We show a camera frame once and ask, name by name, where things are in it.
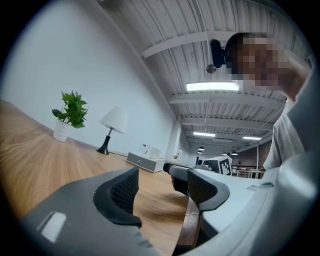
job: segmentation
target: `small white box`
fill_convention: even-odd
[[[134,164],[135,166],[143,168],[152,173],[157,173],[162,171],[165,164],[164,159],[154,160],[147,156],[134,154],[131,152],[129,152],[128,156],[126,157],[126,160],[127,162]]]

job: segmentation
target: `white wall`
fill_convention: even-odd
[[[188,162],[188,154],[189,154],[189,143],[186,139],[186,136],[183,132],[180,133],[180,139],[178,144],[178,150],[182,150],[182,157],[181,157],[181,163],[187,163]]]
[[[204,151],[202,151],[202,154],[198,154],[198,148],[202,146],[204,148]],[[226,151],[225,147],[221,146],[211,146],[211,145],[206,145],[206,144],[199,144],[199,143],[191,143],[189,152],[188,152],[188,157],[187,157],[187,165],[188,167],[194,167],[196,164],[197,157],[199,159],[210,159],[214,157],[220,157],[222,156],[222,153]]]
[[[109,129],[99,121],[119,106],[129,114],[127,133],[113,132],[109,149],[137,152],[145,143],[165,153],[174,119],[104,11],[94,0],[88,5],[84,11],[55,1],[33,19],[11,52],[1,99],[53,129],[51,109],[61,109],[61,91],[77,91],[90,108],[86,127],[70,137],[100,147]]]

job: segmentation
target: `table lamp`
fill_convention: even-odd
[[[110,134],[112,131],[120,134],[125,134],[128,122],[128,113],[118,106],[114,106],[100,121],[105,127],[110,128],[108,135],[105,137],[103,145],[97,149],[101,154],[109,155],[108,143],[110,140]]]

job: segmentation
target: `person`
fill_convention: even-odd
[[[280,118],[273,125],[272,143],[263,167],[279,167],[291,156],[303,153],[303,144],[288,118],[288,111],[308,84],[311,69],[290,59],[272,38],[261,33],[236,33],[224,49],[227,69],[255,89],[280,91],[286,97]]]

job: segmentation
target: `white shirt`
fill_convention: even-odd
[[[298,100],[299,95],[308,85],[311,75],[312,72],[310,72],[308,78],[295,97],[296,100]],[[298,133],[287,115],[294,104],[295,103],[288,98],[281,116],[273,125],[273,135],[270,152],[263,164],[263,167],[266,170],[280,167],[281,164],[288,158],[305,152],[304,146],[298,136]]]

